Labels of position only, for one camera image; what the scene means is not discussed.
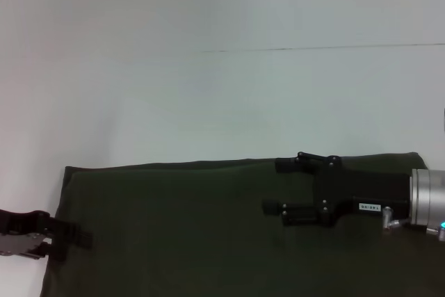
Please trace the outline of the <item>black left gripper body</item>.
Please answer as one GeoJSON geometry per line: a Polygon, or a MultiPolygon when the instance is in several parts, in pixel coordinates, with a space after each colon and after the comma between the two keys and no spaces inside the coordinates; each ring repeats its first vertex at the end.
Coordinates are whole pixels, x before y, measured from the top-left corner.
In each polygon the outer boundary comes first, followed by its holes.
{"type": "Polygon", "coordinates": [[[51,218],[45,211],[14,213],[1,210],[1,256],[45,258],[49,244],[45,224],[51,218]]]}

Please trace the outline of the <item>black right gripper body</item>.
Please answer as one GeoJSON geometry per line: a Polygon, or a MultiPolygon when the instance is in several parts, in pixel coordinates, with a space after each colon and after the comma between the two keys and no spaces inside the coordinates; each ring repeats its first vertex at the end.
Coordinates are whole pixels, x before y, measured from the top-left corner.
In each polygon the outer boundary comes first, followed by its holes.
{"type": "Polygon", "coordinates": [[[385,207],[404,220],[410,206],[410,176],[405,173],[351,170],[333,156],[316,168],[314,207],[321,225],[332,226],[349,214],[378,216],[385,207]]]}

